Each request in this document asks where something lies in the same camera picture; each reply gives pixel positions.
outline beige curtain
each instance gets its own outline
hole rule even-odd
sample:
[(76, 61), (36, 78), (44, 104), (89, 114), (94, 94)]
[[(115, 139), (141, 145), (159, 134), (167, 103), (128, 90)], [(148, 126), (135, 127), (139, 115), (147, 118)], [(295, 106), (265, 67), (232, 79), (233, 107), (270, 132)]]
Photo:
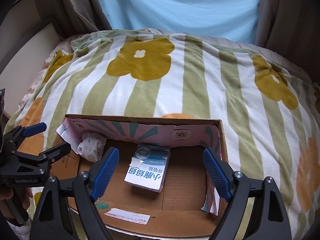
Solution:
[(320, 20), (304, 0), (261, 0), (255, 45), (270, 49), (320, 81)]
[(64, 36), (110, 30), (98, 0), (35, 0), (42, 19), (55, 17)]

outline green paint stain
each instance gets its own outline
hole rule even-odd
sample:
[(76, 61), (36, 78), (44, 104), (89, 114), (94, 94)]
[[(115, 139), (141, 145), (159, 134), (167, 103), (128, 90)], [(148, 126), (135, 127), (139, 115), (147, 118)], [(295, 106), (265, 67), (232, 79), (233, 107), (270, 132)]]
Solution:
[(110, 204), (104, 202), (104, 201), (97, 201), (96, 202), (96, 207), (97, 209), (106, 209), (110, 206)]

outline light blue fabric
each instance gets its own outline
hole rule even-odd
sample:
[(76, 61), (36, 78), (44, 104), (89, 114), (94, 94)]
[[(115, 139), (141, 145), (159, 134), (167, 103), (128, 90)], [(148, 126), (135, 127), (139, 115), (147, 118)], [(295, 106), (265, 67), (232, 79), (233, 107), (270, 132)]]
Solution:
[(254, 43), (260, 0), (99, 0), (113, 29), (163, 29)]

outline human hand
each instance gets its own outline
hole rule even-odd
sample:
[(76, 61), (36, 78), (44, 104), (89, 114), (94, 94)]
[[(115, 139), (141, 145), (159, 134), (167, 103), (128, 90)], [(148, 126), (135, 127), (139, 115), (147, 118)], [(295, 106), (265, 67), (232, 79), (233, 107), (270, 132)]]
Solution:
[[(7, 220), (14, 219), (14, 216), (3, 200), (10, 199), (12, 198), (12, 196), (12, 188), (9, 188), (5, 185), (0, 186), (0, 210)], [(30, 206), (30, 198), (33, 198), (31, 188), (24, 188), (24, 195), (23, 199), (21, 200), (24, 209), (28, 209), (28, 207)]]

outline green and white striped blanket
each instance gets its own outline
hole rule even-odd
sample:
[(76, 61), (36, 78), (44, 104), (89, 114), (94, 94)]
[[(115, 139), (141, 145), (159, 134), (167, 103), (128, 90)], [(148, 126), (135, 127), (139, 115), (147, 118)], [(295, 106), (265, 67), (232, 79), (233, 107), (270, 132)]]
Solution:
[(319, 208), (319, 87), (297, 66), (249, 49), (151, 31), (103, 31), (58, 51), (42, 85), (9, 120), (45, 122), (21, 150), (52, 146), (66, 113), (221, 119), (229, 164), (272, 176), (300, 239)]

